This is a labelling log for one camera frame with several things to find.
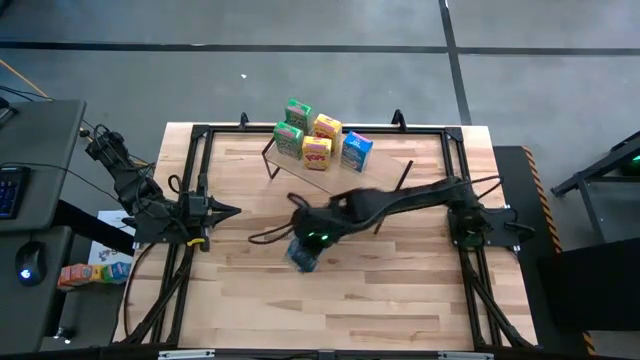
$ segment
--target computer keyboard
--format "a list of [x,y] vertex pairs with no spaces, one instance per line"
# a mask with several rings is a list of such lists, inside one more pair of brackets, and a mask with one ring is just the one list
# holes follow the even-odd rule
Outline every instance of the computer keyboard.
[[30,172],[31,169],[24,166],[0,168],[0,220],[18,216]]

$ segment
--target computer mouse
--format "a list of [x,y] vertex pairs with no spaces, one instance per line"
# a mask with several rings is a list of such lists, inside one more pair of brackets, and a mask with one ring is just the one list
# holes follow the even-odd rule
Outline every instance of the computer mouse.
[[44,243],[29,241],[16,253],[16,275],[24,286],[34,286],[47,275]]

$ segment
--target wooden table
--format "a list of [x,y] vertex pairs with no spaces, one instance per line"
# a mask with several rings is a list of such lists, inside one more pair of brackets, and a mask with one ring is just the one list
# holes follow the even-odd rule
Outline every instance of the wooden table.
[[[192,125],[167,124],[155,173],[167,196],[174,195],[167,186],[169,175],[182,175]],[[462,129],[472,179],[497,174],[488,128]],[[288,192],[314,205],[328,197],[286,172],[269,180],[260,155],[269,138],[269,134],[216,134],[209,191],[218,201],[242,208],[242,214],[215,228],[211,252],[196,252],[180,346],[472,350],[459,258],[450,244],[442,206],[390,216],[378,235],[368,230],[350,236],[328,249],[317,271],[310,274],[295,272],[284,260],[288,241],[268,246],[247,242],[249,235],[289,221],[294,205],[285,198]],[[403,162],[414,160],[404,186],[444,177],[437,137],[370,138],[376,151]],[[477,184],[476,192],[491,185]],[[501,189],[483,202],[502,206]],[[158,296],[166,252],[166,246],[156,246],[134,278],[129,304],[132,327]],[[517,259],[501,248],[487,248],[486,255],[497,303],[520,333],[537,343]],[[478,302],[489,341],[486,312]],[[173,303],[167,309],[165,330]],[[119,325],[114,340],[121,338]]]

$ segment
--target concrete floor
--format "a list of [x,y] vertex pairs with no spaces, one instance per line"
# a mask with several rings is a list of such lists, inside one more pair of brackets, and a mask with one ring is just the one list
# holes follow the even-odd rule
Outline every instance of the concrete floor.
[[[448,5],[458,46],[640,47],[640,2],[634,0]],[[438,0],[20,0],[0,19],[0,36],[446,45]],[[131,152],[148,160],[157,157],[166,122],[237,121],[242,111],[255,121],[279,121],[289,97],[348,122],[387,123],[400,108],[410,123],[461,123],[446,54],[0,50],[0,58],[52,97],[86,100],[88,121],[123,133]],[[472,123],[488,125],[495,145],[531,147],[547,189],[638,131],[638,57],[462,55],[460,67]],[[29,90],[4,69],[0,83]],[[82,143],[71,168],[110,189],[111,179]],[[91,213],[118,207],[73,177],[63,196]],[[594,244],[578,194],[549,198],[564,247]],[[600,354],[640,358],[638,333],[593,335]]]

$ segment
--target green box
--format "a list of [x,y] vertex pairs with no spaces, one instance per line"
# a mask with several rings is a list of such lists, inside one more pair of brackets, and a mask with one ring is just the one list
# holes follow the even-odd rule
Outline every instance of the green box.
[[295,159],[302,157],[302,140],[304,139],[302,130],[279,122],[273,128],[273,137],[276,139],[276,146],[280,153]]
[[311,106],[289,99],[284,114],[285,123],[302,130],[304,135],[311,135]]

